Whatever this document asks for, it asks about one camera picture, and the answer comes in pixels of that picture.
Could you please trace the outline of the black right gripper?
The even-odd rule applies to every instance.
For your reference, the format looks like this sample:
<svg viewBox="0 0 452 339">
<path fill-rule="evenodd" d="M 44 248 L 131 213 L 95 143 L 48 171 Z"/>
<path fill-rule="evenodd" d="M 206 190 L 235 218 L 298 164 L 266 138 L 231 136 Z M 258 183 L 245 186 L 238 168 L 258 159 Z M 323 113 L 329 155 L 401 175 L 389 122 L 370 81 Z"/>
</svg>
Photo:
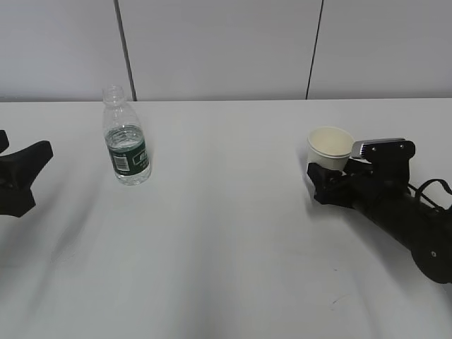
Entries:
<svg viewBox="0 0 452 339">
<path fill-rule="evenodd" d="M 307 176 L 321 205 L 358 210 L 368 218 L 407 218 L 413 214 L 407 169 L 359 169 L 342 173 L 310 162 Z"/>
</svg>

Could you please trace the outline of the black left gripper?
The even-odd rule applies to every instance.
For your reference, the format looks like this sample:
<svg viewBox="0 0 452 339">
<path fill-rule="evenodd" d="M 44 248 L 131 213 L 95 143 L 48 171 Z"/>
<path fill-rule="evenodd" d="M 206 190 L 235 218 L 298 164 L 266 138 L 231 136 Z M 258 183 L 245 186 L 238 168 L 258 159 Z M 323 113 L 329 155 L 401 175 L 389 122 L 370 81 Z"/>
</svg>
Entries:
<svg viewBox="0 0 452 339">
<path fill-rule="evenodd" d="M 8 136 L 0 130 L 0 153 L 8 147 Z M 52 157 L 49 141 L 39 141 L 18 152 L 1 156 L 1 215 L 24 216 L 35 207 L 32 183 Z"/>
</svg>

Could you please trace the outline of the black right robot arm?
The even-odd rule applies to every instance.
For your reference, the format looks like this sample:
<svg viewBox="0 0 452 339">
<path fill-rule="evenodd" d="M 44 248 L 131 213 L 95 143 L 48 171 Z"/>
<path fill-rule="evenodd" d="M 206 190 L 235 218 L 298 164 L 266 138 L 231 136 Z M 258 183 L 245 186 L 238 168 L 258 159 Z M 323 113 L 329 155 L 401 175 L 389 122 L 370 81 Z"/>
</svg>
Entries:
<svg viewBox="0 0 452 339">
<path fill-rule="evenodd" d="M 307 175 L 316 201 L 358 211 L 408 249 L 430 280 L 451 283 L 451 209 L 424 194 L 435 179 L 415 188 L 359 164 L 340 172 L 309 163 Z"/>
</svg>

